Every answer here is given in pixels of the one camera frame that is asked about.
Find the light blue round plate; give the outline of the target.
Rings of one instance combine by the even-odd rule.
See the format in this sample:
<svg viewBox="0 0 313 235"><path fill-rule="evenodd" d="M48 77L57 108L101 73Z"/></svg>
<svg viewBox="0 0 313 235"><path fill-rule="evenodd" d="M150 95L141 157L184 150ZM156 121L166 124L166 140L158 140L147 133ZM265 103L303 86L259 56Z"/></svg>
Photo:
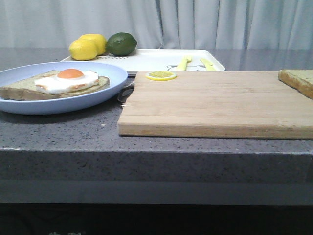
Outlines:
<svg viewBox="0 0 313 235"><path fill-rule="evenodd" d="M108 77L110 86L100 91L68 98L35 101L0 100L2 111L22 115L50 115L77 111L102 103L116 95L127 81L128 73L121 67L97 62L49 62L12 68L0 72L0 85L30 78L50 70L62 71L69 68L91 70Z"/></svg>

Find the bread slice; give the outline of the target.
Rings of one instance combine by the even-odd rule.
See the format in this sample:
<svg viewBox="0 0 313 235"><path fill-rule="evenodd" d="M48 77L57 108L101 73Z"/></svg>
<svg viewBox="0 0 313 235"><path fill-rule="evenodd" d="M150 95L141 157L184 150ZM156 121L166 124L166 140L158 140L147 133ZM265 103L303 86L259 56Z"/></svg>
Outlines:
<svg viewBox="0 0 313 235"><path fill-rule="evenodd" d="M51 75L56 75L61 71L51 70L48 72L44 72L33 77L23 79L21 81L13 82L9 85L2 86L0 88L0 97L3 99L10 100L49 100L49 99L57 99L57 98L67 98L73 97L83 94L89 94L98 90L102 90L107 88L110 85L110 80L105 76L99 77L99 84L96 86L92 86L80 91L70 92L70 93L61 93L61 94L44 94L36 90L34 81L40 78L49 77Z"/></svg>
<svg viewBox="0 0 313 235"><path fill-rule="evenodd" d="M302 95L313 98L313 70L280 70L278 79Z"/></svg>

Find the white serving tray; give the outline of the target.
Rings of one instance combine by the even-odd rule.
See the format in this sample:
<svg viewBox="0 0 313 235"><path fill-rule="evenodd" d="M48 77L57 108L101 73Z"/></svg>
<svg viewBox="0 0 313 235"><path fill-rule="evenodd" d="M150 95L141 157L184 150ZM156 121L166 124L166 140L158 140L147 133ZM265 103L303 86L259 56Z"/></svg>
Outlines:
<svg viewBox="0 0 313 235"><path fill-rule="evenodd" d="M216 71L225 70L225 67L210 52L194 49L137 49L129 56L118 57L107 53L86 62L120 67L129 75L135 75L143 70L173 71L185 55L192 56L192 61L187 64L187 71L207 71L200 58L213 62Z"/></svg>

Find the metal spoon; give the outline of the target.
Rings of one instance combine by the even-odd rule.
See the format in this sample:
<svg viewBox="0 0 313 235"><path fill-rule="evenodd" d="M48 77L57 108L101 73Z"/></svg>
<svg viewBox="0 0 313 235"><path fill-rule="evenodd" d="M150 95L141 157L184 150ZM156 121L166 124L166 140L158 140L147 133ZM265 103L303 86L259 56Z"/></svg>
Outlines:
<svg viewBox="0 0 313 235"><path fill-rule="evenodd" d="M125 85L118 93L117 100L121 103L125 103L127 98L132 94L134 90L134 82Z"/></svg>

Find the lemon slice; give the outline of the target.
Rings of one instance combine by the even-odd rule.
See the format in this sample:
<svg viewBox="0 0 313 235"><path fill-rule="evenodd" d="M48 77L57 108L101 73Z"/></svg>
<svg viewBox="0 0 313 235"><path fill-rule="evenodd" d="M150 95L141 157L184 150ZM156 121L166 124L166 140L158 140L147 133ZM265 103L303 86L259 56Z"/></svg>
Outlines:
<svg viewBox="0 0 313 235"><path fill-rule="evenodd" d="M168 81L175 79L177 75L171 71L151 71L146 73L145 77L154 81Z"/></svg>

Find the yellow plastic fork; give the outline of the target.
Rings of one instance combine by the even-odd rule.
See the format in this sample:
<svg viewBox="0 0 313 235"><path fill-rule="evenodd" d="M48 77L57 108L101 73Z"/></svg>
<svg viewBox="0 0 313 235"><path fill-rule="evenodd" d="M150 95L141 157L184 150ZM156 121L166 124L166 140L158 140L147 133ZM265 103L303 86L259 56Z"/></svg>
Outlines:
<svg viewBox="0 0 313 235"><path fill-rule="evenodd" d="M192 61L191 55L185 55L183 56L182 60L176 67L176 71L185 71L187 69L187 64Z"/></svg>

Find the yellow plastic knife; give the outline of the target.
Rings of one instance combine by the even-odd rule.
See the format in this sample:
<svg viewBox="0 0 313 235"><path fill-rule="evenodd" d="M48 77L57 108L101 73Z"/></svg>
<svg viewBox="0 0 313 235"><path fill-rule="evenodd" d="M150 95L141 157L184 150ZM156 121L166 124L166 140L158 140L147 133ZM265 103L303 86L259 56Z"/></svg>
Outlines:
<svg viewBox="0 0 313 235"><path fill-rule="evenodd" d="M200 61L205 66L207 71L216 71L216 69L214 67L214 63L211 62L210 60L208 60L206 58L200 58Z"/></svg>

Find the green lime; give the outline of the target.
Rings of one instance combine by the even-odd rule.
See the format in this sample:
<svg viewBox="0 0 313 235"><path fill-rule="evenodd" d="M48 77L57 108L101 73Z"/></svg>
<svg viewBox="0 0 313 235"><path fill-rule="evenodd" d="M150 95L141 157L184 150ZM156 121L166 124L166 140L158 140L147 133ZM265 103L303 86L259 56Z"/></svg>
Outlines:
<svg viewBox="0 0 313 235"><path fill-rule="evenodd" d="M119 32L109 37L105 49L114 56L128 56L136 46L137 40L130 33Z"/></svg>

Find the rear yellow lemon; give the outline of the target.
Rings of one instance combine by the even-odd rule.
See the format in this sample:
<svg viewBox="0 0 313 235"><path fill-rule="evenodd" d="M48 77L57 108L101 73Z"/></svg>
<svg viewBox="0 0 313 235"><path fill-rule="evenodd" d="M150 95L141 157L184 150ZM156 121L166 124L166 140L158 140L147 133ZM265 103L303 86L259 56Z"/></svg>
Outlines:
<svg viewBox="0 0 313 235"><path fill-rule="evenodd" d="M91 40L96 44L97 55L102 55L106 52L107 40L102 34L84 34L79 39Z"/></svg>

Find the yellow lemon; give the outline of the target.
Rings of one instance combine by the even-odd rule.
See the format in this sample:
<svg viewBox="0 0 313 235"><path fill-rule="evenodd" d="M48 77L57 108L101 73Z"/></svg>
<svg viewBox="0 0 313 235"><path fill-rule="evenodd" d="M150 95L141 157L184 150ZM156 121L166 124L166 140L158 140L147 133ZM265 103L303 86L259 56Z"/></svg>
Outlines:
<svg viewBox="0 0 313 235"><path fill-rule="evenodd" d="M102 55L106 52L107 40L102 34L84 34L79 39L91 40L96 44L97 55Z"/></svg>
<svg viewBox="0 0 313 235"><path fill-rule="evenodd" d="M88 39L77 39L73 41L69 48L71 57L78 61L87 61L97 56L96 43Z"/></svg>

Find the fried egg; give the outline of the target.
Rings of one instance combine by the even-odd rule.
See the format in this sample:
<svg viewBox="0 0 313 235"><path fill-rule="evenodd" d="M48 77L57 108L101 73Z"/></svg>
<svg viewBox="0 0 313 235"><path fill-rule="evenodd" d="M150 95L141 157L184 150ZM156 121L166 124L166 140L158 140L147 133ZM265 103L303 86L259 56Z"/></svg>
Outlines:
<svg viewBox="0 0 313 235"><path fill-rule="evenodd" d="M96 72L66 69L56 75L34 81L36 90L44 94L61 94L80 91L99 84Z"/></svg>

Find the white curtain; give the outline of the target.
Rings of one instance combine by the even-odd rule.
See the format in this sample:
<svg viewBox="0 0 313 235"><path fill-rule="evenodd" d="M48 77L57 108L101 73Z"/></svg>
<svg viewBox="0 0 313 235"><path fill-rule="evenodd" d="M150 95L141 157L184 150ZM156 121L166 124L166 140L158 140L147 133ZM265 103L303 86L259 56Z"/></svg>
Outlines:
<svg viewBox="0 0 313 235"><path fill-rule="evenodd" d="M88 33L146 49L313 47L310 0L3 0L1 47L65 48Z"/></svg>

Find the front yellow lemon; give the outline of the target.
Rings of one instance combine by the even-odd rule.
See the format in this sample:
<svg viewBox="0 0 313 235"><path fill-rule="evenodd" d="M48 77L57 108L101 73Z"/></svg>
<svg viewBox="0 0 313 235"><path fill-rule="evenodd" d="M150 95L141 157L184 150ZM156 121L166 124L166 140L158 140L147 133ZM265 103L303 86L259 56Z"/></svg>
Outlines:
<svg viewBox="0 0 313 235"><path fill-rule="evenodd" d="M88 39L77 39L73 41L69 48L71 57L78 61L87 61L97 56L96 43Z"/></svg>

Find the wooden cutting board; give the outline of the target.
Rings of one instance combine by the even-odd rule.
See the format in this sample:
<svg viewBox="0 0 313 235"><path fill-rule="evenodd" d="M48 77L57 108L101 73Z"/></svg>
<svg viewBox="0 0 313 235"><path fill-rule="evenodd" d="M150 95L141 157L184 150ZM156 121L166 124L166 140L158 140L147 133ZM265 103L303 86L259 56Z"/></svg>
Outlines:
<svg viewBox="0 0 313 235"><path fill-rule="evenodd" d="M139 71L117 123L123 136L311 139L313 102L275 71Z"/></svg>

